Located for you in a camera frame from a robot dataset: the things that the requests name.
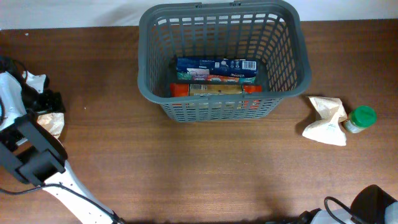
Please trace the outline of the brown snack bag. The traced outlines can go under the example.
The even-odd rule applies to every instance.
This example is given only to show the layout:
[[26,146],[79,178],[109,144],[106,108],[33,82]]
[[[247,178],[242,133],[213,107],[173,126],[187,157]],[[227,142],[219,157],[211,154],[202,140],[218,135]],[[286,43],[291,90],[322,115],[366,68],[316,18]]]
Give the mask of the brown snack bag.
[[38,116],[37,123],[58,139],[65,126],[65,115],[63,113],[43,114]]

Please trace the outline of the orange spaghetti packet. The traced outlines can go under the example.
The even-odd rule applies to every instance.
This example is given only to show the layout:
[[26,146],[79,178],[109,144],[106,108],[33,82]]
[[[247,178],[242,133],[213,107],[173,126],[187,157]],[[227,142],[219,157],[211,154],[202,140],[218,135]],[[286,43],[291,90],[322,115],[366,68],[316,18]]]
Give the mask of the orange spaghetti packet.
[[[260,85],[221,85],[221,84],[179,84],[171,83],[170,91],[172,97],[184,97],[184,96],[213,96],[213,95],[236,95],[236,94],[251,94],[262,92],[262,86]],[[216,102],[213,108],[221,108],[222,102]],[[239,101],[237,103],[237,109],[243,109],[248,105],[248,101]],[[209,103],[186,103],[185,106],[188,109],[193,109],[194,106],[198,106],[199,109],[208,109]],[[226,108],[231,109],[235,105],[234,102],[226,102]]]

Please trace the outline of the blue carton box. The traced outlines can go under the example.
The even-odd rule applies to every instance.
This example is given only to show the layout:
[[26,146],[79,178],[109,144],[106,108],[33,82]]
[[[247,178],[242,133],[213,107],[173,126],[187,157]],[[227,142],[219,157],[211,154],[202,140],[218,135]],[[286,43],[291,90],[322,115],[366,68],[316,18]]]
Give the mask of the blue carton box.
[[253,84],[259,66],[254,60],[245,59],[177,59],[177,78],[179,80]]

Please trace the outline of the grey plastic basket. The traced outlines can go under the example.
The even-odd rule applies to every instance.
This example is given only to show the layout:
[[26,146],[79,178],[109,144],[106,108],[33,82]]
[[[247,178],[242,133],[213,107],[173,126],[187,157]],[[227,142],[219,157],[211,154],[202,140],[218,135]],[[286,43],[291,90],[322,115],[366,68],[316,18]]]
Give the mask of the grey plastic basket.
[[[257,63],[260,93],[174,97],[179,57]],[[159,4],[139,21],[137,84],[178,122],[267,116],[312,79],[298,12],[285,1]]]

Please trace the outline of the beige paper bag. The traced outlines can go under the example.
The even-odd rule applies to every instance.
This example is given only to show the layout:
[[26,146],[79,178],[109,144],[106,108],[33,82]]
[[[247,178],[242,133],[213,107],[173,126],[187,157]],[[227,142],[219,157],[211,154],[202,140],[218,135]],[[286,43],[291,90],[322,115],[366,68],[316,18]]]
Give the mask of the beige paper bag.
[[348,119],[343,103],[339,98],[309,96],[312,106],[320,119],[309,124],[302,136],[324,144],[346,146],[346,135],[340,123]]

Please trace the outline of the green lid jar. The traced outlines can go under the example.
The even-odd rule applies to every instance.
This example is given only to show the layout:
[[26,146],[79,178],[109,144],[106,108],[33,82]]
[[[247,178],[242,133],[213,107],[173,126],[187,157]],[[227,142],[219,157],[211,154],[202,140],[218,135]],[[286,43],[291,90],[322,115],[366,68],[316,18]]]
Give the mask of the green lid jar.
[[348,119],[343,122],[345,130],[350,133],[360,133],[377,121],[375,110],[369,106],[359,106],[353,110]]

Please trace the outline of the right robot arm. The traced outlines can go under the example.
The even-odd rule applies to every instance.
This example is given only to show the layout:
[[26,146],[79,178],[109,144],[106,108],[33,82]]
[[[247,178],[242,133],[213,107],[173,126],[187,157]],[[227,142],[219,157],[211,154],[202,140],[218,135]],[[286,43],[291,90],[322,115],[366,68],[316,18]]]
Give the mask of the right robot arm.
[[294,224],[397,224],[397,199],[377,185],[363,189],[348,207],[334,197],[324,198],[325,208],[305,211],[282,223]]

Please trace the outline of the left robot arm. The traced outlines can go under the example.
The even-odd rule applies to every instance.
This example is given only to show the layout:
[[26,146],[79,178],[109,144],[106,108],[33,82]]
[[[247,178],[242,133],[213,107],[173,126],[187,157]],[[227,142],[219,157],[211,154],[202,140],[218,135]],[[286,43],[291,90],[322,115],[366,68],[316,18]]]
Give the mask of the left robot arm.
[[59,92],[48,88],[46,75],[33,75],[22,62],[1,57],[1,166],[33,191],[44,190],[64,204],[82,223],[124,223],[80,182],[68,154],[56,138],[63,127],[42,123],[63,118]]

